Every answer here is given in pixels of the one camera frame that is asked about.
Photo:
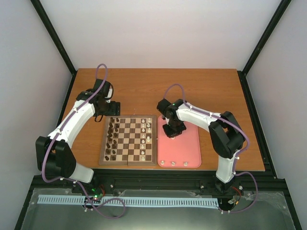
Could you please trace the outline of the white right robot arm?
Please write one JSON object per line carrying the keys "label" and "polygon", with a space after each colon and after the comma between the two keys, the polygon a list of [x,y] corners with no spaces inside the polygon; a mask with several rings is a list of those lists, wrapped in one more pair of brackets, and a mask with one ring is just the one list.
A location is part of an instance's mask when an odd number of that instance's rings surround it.
{"label": "white right robot arm", "polygon": [[234,115],[229,111],[222,114],[209,112],[182,99],[174,103],[162,99],[157,105],[157,110],[166,121],[163,130],[168,138],[177,137],[185,132],[186,122],[209,132],[213,149],[219,156],[215,188],[220,193],[225,193],[234,182],[237,160],[245,150],[244,142],[249,145],[249,139]]}

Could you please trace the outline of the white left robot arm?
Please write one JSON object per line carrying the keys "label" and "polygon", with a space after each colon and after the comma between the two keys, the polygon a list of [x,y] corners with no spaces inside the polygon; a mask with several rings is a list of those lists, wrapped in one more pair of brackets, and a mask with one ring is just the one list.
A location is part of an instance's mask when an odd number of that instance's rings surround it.
{"label": "white left robot arm", "polygon": [[111,101],[114,89],[94,94],[93,90],[81,92],[73,108],[47,137],[39,136],[35,142],[38,169],[47,183],[57,179],[83,182],[89,193],[96,192],[100,181],[94,171],[76,161],[71,150],[77,135],[91,117],[119,115],[120,103]]}

